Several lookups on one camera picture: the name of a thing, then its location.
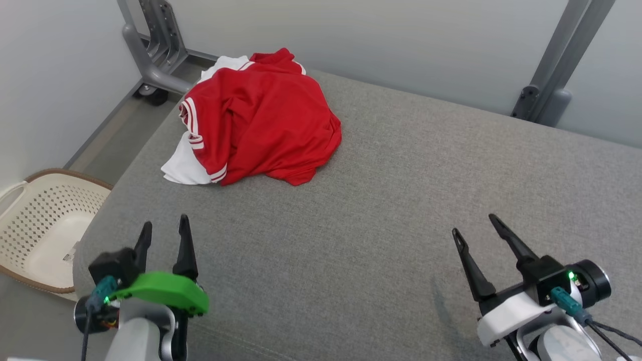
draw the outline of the basket handle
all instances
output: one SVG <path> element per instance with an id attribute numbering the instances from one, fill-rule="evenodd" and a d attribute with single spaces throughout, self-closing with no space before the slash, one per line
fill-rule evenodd
<path id="1" fill-rule="evenodd" d="M 18 203 L 18 201 L 20 201 L 22 196 L 24 196 L 24 194 L 27 193 L 27 187 L 26 187 L 27 184 L 28 183 L 23 180 L 22 182 L 18 184 L 14 184 L 13 186 L 10 186 L 9 188 L 0 192 L 0 204 L 2 204 L 2 202 L 8 195 L 12 194 L 17 189 L 22 188 L 22 192 L 20 192 L 20 195 L 15 200 L 13 200 L 13 202 L 0 214 L 0 219 L 2 219 L 2 217 L 4 217 L 4 215 L 7 214 L 7 212 L 9 212 L 11 208 L 13 208 L 13 206 L 15 206 L 16 203 Z"/>

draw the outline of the gray fabric tablecloth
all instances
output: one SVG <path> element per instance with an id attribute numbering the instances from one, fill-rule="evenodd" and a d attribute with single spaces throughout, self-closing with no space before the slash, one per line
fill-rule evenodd
<path id="1" fill-rule="evenodd" d="M 488 221 L 496 213 L 540 255 L 601 265 L 613 295 L 593 315 L 639 330 L 641 150 L 310 75 L 343 127 L 341 146 L 310 183 L 164 180 L 161 165 L 185 129 L 174 111 L 85 233 L 78 292 L 91 290 L 94 257 L 132 246 L 146 220 L 148 270 L 171 270 L 186 213 L 211 297 L 210 314 L 190 326 L 191 360 L 510 360 L 504 342 L 485 349 L 477 339 L 480 313 L 451 237 L 458 227 L 498 289 L 519 282 Z"/>

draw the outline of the pile of clothes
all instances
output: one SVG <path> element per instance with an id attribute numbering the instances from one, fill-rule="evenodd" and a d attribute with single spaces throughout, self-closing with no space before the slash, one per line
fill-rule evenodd
<path id="1" fill-rule="evenodd" d="M 220 57 L 179 106 L 187 127 L 165 179 L 220 183 L 265 173 L 309 182 L 341 143 L 341 122 L 287 49 Z"/>

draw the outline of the red garment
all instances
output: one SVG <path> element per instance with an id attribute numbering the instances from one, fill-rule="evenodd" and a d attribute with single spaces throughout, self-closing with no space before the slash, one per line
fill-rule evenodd
<path id="1" fill-rule="evenodd" d="M 224 186 L 260 173 L 309 182 L 341 143 L 341 123 L 287 49 L 250 59 L 185 96 L 181 118 L 194 155 Z"/>

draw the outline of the basket rim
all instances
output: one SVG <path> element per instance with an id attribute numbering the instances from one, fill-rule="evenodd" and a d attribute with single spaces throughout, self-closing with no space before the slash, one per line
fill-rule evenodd
<path id="1" fill-rule="evenodd" d="M 86 174 L 82 174 L 80 172 L 76 172 L 76 171 L 72 171 L 72 170 L 68 170 L 68 169 L 61 169 L 61 168 L 48 168 L 48 169 L 42 170 L 40 172 L 37 172 L 37 173 L 34 173 L 34 174 L 30 175 L 29 177 L 26 177 L 25 181 L 27 183 L 31 183 L 31 182 L 35 181 L 36 179 L 41 178 L 41 177 L 43 177 L 45 175 L 49 175 L 49 174 L 62 174 L 62 175 L 68 175 L 68 176 L 74 177 L 74 178 L 79 178 L 79 179 L 82 179 L 83 181 L 94 183 L 97 186 L 101 186 L 101 187 L 106 188 L 106 189 L 108 189 L 110 191 L 114 188 L 113 185 L 111 185 L 111 184 L 109 184 L 107 182 L 103 182 L 102 180 L 96 179 L 94 177 L 90 177 L 90 176 L 88 176 Z M 0 265 L 0 272 L 2 272 L 4 274 L 6 274 L 7 276 L 15 279 L 16 281 L 20 281 L 22 283 L 25 283 L 25 284 L 31 286 L 31 287 L 38 288 L 38 289 L 41 289 L 41 290 L 44 290 L 44 291 L 47 291 L 47 292 L 51 292 L 53 294 L 70 294 L 70 293 L 73 293 L 73 292 L 76 291 L 74 286 L 61 288 L 61 287 L 49 286 L 49 285 L 46 285 L 44 283 L 41 283 L 41 282 L 38 282 L 38 281 L 34 281 L 34 280 L 30 279 L 30 278 L 27 278 L 27 277 L 24 277 L 24 276 L 22 276 L 20 274 L 17 274 L 14 271 L 9 270 L 8 268 L 6 268 L 6 267 L 4 267 L 2 265 Z"/>

